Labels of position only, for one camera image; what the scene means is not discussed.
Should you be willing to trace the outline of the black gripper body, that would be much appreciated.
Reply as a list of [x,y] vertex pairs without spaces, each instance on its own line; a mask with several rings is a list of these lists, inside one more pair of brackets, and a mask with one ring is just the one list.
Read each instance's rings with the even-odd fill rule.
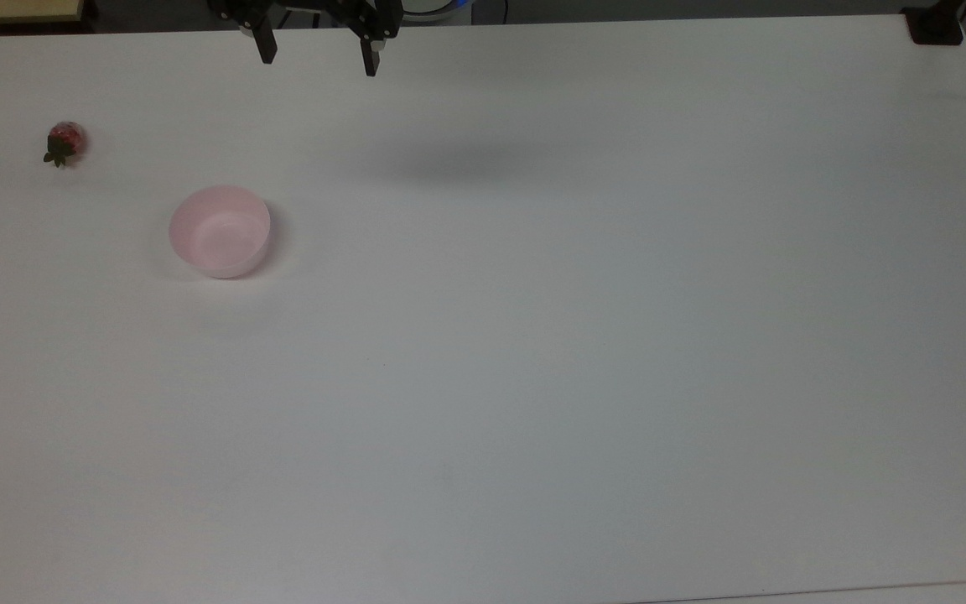
[[248,35],[279,29],[292,13],[326,17],[360,39],[394,38],[403,21],[402,1],[210,1],[208,11]]

